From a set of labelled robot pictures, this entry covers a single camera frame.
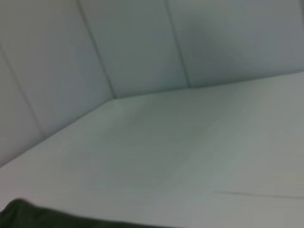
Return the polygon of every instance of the dark fabric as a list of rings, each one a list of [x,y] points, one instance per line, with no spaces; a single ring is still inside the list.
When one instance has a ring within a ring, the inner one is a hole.
[[[0,212],[0,228],[153,228],[72,216],[15,199]]]

